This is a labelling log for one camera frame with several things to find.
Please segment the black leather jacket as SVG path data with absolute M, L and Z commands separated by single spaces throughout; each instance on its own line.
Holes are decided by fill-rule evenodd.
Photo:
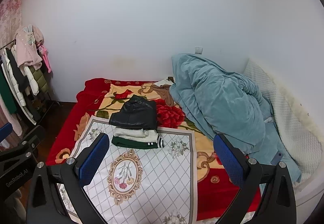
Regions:
M 117 113 L 112 113 L 109 124 L 122 129 L 156 130 L 157 105 L 138 95 L 133 95 Z

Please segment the hanging clothes on rack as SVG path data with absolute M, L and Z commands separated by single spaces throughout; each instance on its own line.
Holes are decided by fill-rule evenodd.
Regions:
M 30 125 L 38 125 L 54 101 L 47 78 L 52 74 L 41 30 L 34 25 L 17 29 L 1 47 L 1 149 L 18 145 Z

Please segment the white textured padded mattress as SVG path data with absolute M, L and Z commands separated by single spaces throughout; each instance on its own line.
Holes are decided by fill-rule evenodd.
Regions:
M 244 75 L 259 86 L 273 107 L 281 141 L 301 171 L 293 183 L 301 192 L 323 166 L 323 133 L 292 93 L 256 62 L 248 60 Z

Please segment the green striped folded garment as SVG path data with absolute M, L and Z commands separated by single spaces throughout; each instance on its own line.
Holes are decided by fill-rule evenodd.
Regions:
M 117 147 L 133 148 L 133 149 L 158 149 L 164 148 L 165 143 L 163 138 L 158 136 L 157 142 L 138 142 L 136 140 L 125 139 L 117 136 L 112 137 L 112 144 Z

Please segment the red floral blanket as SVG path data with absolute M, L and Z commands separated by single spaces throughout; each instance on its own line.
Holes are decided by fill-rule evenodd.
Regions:
M 197 219 L 195 223 L 215 223 L 237 194 L 210 139 L 185 117 L 169 95 L 169 84 L 154 81 L 114 81 L 94 78 L 76 96 L 77 103 L 68 115 L 47 157 L 57 165 L 77 156 L 100 133 L 113 137 L 108 120 L 133 95 L 155 101 L 158 125 L 162 128 L 192 131 L 197 158 Z

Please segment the white diamond pattern cloth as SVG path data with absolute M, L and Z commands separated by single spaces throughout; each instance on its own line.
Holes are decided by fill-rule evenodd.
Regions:
M 163 147 L 110 145 L 87 198 L 107 223 L 195 223 L 197 158 L 192 131 L 158 128 Z

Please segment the light blue quilt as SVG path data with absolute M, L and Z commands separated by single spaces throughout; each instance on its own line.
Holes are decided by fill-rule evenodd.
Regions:
M 223 133 L 231 144 L 261 164 L 286 163 L 292 182 L 302 173 L 287 152 L 270 102 L 246 76 L 195 54 L 172 57 L 173 100 L 204 135 Z

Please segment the white fluffy folded garment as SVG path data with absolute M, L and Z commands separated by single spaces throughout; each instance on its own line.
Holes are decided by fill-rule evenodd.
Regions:
M 155 130 L 133 130 L 133 129 L 122 129 L 116 127 L 113 130 L 115 137 L 120 137 L 128 140 L 134 140 L 137 142 L 154 143 L 158 140 L 158 133 Z

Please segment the pink floral curtain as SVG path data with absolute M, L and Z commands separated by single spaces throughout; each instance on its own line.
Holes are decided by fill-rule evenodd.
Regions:
M 1 47 L 12 41 L 22 26 L 22 0 L 1 1 Z

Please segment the white wall socket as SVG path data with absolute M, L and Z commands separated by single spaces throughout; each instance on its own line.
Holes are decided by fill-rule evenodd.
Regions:
M 203 47 L 195 47 L 195 54 L 202 54 L 203 53 Z

